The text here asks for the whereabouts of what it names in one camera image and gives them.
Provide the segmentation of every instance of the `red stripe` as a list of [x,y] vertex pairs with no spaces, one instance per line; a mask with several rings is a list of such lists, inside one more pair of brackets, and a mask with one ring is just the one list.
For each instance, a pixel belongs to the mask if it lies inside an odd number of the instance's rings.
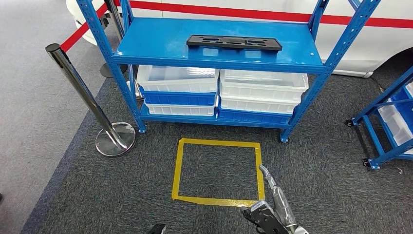
[[[194,6],[194,5],[134,1],[134,0],[131,0],[130,3],[131,3],[132,8],[211,15],[211,16],[241,17],[241,18],[250,18],[250,19],[261,19],[261,20],[308,22],[311,17],[311,14],[303,14],[303,13],[244,10],[244,9],[232,9],[232,8],[223,8],[223,7]],[[350,19],[351,17],[349,16],[323,15],[321,18],[321,23],[347,25]],[[412,19],[370,18],[367,21],[366,26],[391,27],[391,28],[413,28],[413,20]]]
[[[106,4],[103,4],[96,11],[98,17],[101,17],[107,11]],[[78,28],[69,38],[67,38],[60,46],[64,52],[67,52],[89,29],[87,23],[84,23],[80,28]]]

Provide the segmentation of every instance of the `stacked bins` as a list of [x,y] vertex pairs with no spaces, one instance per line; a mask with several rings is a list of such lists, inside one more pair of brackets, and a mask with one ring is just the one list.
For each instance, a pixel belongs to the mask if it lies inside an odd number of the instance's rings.
[[[383,121],[393,135],[393,143],[397,146],[413,138],[413,83],[407,84],[388,101],[411,100],[378,109]],[[413,149],[406,152],[413,155]]]
[[307,74],[262,71],[220,71],[219,118],[287,124],[301,95]]
[[137,81],[151,115],[213,116],[219,70],[140,65]]

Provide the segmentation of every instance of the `blue shelf frame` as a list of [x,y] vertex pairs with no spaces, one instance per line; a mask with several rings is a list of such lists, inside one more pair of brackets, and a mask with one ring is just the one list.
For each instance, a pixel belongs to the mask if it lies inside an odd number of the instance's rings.
[[[413,149],[413,139],[410,139],[401,145],[397,145],[393,138],[392,132],[387,126],[387,123],[384,122],[383,118],[378,113],[378,109],[382,106],[396,105],[398,103],[404,102],[412,102],[413,98],[410,98],[410,95],[408,95],[409,99],[406,100],[388,101],[389,98],[397,94],[397,92],[399,92],[400,90],[404,89],[406,84],[408,84],[412,80],[413,66],[409,70],[407,70],[402,76],[400,76],[392,85],[390,85],[390,87],[388,87],[382,94],[376,97],[376,99],[374,99],[362,112],[360,112],[356,117],[351,119],[351,124],[355,126],[358,126],[361,122],[364,123],[364,125],[367,128],[367,131],[370,134],[370,137],[373,140],[373,144],[377,149],[378,156],[376,158],[368,159],[368,162],[370,163],[372,169],[380,169],[381,164],[392,159],[413,160],[413,155],[405,154],[406,151]],[[381,125],[383,126],[384,132],[386,133],[386,136],[390,142],[390,145],[392,146],[391,150],[384,152],[380,140],[378,139],[377,134],[375,133],[374,128],[369,120],[369,117],[371,115],[377,115]]]
[[[146,131],[144,120],[220,124],[282,129],[281,142],[287,142],[295,126],[313,103],[332,74],[338,62],[353,43],[380,0],[364,0],[323,64],[315,46],[321,16],[329,0],[318,0],[308,23],[251,22],[199,19],[139,18],[132,14],[128,0],[121,0],[125,37],[112,52],[91,0],[76,0],[89,25],[99,49],[111,70],[139,132]],[[278,53],[254,50],[228,50],[208,47],[188,48],[186,39],[191,34],[277,38],[283,45]],[[288,124],[256,124],[251,122],[222,121],[204,117],[149,116],[145,108],[139,111],[134,92],[128,89],[120,64],[145,64],[183,67],[209,67],[276,72],[316,74],[302,102],[295,108]]]

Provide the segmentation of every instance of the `stanchion post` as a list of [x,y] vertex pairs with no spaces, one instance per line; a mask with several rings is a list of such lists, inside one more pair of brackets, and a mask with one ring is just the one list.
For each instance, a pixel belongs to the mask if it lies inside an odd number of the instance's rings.
[[[125,36],[125,30],[124,30],[124,28],[122,27],[122,23],[121,23],[121,19],[120,19],[120,14],[119,14],[119,11],[118,11],[118,9],[117,9],[117,6],[116,6],[116,4],[114,3],[113,0],[105,0],[105,4],[106,4],[106,6],[107,6],[107,8],[108,8],[108,10],[109,10],[109,14],[111,15],[111,18],[112,18],[112,20],[113,20],[113,23],[115,24],[116,33],[117,33],[117,36],[118,36],[118,38],[119,38],[119,41],[121,41],[121,40],[123,39],[123,37]],[[106,65],[106,67],[104,67],[104,66],[102,66],[102,68],[100,69],[101,73],[102,73],[102,74],[103,74],[103,73],[104,73],[104,74],[111,74],[110,71],[109,71],[109,68],[107,67],[107,65]],[[133,82],[135,83],[135,85],[136,85],[137,87],[139,87],[139,84],[138,84],[137,81],[135,80],[135,77],[134,77],[134,76],[131,77],[131,75],[134,75],[134,74],[135,74],[134,71],[135,71],[135,70],[137,71],[137,66],[135,66],[135,65],[129,65],[129,66],[128,66],[128,69],[129,69],[129,80],[133,80]],[[134,86],[132,86],[132,85],[131,85],[131,87],[133,87],[133,88],[131,88],[132,95],[135,95],[135,96],[136,96],[136,100],[142,101],[142,100],[145,99],[145,98],[143,97],[143,95],[141,94],[139,88],[138,88],[137,90],[135,90],[135,92],[133,92],[133,90],[134,90],[135,88],[134,88]]]
[[103,127],[96,137],[97,150],[106,156],[118,156],[130,150],[135,144],[135,129],[124,122],[110,123],[59,44],[54,43],[46,46],[46,51]]

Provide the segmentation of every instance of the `gray floor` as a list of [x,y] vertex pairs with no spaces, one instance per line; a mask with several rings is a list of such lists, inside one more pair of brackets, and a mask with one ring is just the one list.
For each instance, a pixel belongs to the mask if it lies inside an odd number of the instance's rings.
[[[66,1],[0,0],[0,21],[0,233],[16,234],[87,108],[44,50],[76,29]],[[81,39],[68,55],[96,94],[98,48]]]

